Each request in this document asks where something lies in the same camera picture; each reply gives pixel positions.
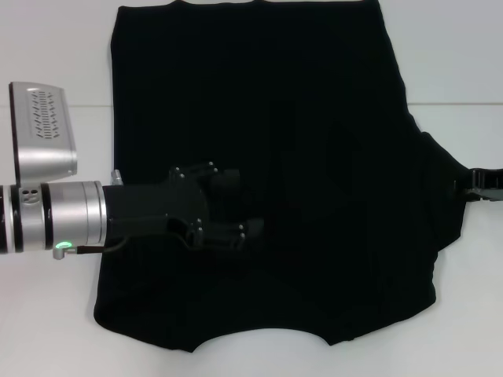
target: white surface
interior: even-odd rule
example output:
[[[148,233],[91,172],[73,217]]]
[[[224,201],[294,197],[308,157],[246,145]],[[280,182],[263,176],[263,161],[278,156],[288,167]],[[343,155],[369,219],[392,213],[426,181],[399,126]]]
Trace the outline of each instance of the white surface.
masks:
[[[410,101],[503,101],[500,2],[381,4]],[[65,87],[73,104],[109,104],[107,43],[118,5],[2,0],[0,89],[11,80],[42,81]],[[25,29],[28,24],[33,28]],[[41,54],[39,43],[47,40],[54,43],[52,53]],[[24,61],[31,51],[38,52],[37,64]],[[461,163],[503,167],[503,106],[410,110]],[[108,183],[111,108],[72,108],[71,117],[79,152],[74,179]],[[9,109],[0,108],[0,185],[14,182],[9,123]],[[503,203],[469,205],[461,240],[441,252],[435,265],[438,302],[411,320],[334,347],[298,331],[261,330],[211,340],[194,354],[163,350],[94,323],[99,257],[59,262],[47,251],[1,256],[0,376],[500,376],[501,229]]]
[[[11,81],[50,82],[68,91],[70,104],[112,104],[107,51],[117,8],[167,2],[2,0],[0,89]],[[410,102],[503,102],[501,0],[380,4]],[[7,104],[0,90],[0,105]]]

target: black t-shirt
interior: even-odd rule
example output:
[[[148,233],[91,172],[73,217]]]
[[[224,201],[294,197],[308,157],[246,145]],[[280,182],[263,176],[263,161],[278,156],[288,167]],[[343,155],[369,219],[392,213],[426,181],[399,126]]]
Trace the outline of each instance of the black t-shirt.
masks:
[[[125,184],[213,161],[265,227],[241,253],[152,236],[104,254],[103,327],[187,351],[258,328],[332,345],[435,301],[467,170],[409,114],[377,1],[121,7],[112,63]]]

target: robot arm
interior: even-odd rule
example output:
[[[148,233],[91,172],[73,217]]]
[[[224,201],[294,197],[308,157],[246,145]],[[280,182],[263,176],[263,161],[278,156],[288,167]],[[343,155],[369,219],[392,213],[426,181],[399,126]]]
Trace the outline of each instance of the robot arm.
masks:
[[[239,250],[261,220],[214,223],[208,197],[239,189],[236,170],[213,163],[174,167],[158,185],[99,181],[40,183],[76,174],[77,157],[64,91],[31,82],[10,84],[17,183],[0,186],[0,253],[52,249],[88,254],[130,236],[176,235],[188,248]]]

